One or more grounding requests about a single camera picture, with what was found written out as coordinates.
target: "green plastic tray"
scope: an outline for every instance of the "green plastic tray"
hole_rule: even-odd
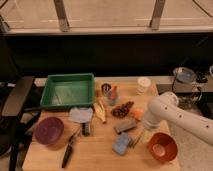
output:
[[[89,107],[94,102],[93,74],[49,75],[40,106],[44,109]]]

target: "orange bowl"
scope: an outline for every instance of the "orange bowl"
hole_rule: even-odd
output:
[[[174,139],[161,132],[152,136],[147,147],[152,156],[162,163],[174,160],[178,153]]]

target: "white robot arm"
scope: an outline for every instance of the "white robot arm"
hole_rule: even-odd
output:
[[[213,146],[213,120],[184,111],[177,107],[178,103],[178,97],[172,92],[155,97],[143,116],[143,126],[153,130],[165,119]]]

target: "dark red bowl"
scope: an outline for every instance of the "dark red bowl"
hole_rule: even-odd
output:
[[[162,163],[175,159],[178,153],[177,144],[168,134],[155,133],[148,142],[148,149],[152,156]]]
[[[56,117],[48,117],[41,122],[35,129],[36,140],[44,145],[56,143],[64,131],[63,122]]]

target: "knife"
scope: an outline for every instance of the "knife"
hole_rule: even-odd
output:
[[[78,128],[69,138],[69,141],[68,141],[68,145],[67,145],[67,148],[66,148],[66,151],[64,153],[64,158],[63,158],[63,162],[62,162],[62,165],[61,167],[62,168],[65,168],[66,167],[66,164],[67,164],[67,161],[68,159],[70,158],[71,154],[72,154],[72,146],[73,146],[73,143],[75,142],[77,136],[80,134],[80,128]]]

